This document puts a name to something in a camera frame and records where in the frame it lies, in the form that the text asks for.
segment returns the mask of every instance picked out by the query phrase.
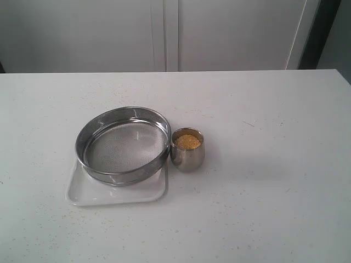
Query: speckled countertop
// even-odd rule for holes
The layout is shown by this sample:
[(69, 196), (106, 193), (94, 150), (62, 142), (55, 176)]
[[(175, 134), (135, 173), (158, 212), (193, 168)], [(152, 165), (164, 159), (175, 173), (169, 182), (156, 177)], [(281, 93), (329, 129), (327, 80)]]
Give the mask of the speckled countertop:
[[(351, 262), (351, 86), (334, 70), (0, 75), (0, 262)], [(65, 200), (80, 129), (138, 105), (198, 128), (152, 203)]]

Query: metal sieve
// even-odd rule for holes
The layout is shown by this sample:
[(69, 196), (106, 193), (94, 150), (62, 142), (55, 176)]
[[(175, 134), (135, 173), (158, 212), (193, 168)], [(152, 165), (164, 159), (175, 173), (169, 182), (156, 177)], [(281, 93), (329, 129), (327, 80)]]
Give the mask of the metal sieve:
[(92, 119), (79, 133), (76, 154), (93, 178), (124, 186), (143, 181), (165, 163), (171, 127), (149, 108), (124, 107)]

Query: white tray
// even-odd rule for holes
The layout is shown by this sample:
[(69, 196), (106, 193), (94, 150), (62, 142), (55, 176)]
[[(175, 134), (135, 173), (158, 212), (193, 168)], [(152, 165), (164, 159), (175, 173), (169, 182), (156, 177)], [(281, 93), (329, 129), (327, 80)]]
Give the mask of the white tray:
[(90, 177), (76, 161), (66, 190), (66, 200), (78, 206), (151, 202), (168, 187), (167, 164), (152, 177), (134, 185), (113, 187)]

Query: metal cup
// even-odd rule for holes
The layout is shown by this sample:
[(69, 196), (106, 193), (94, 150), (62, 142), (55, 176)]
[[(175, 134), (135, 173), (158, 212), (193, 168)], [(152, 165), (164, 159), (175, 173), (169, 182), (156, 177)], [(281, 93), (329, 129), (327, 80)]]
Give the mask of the metal cup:
[[(195, 149), (184, 150), (175, 145), (175, 141), (182, 135), (195, 136), (200, 141), (200, 146)], [(205, 140), (201, 132), (193, 128), (176, 130), (171, 139), (171, 160), (178, 170), (189, 173), (199, 168), (205, 159)]]

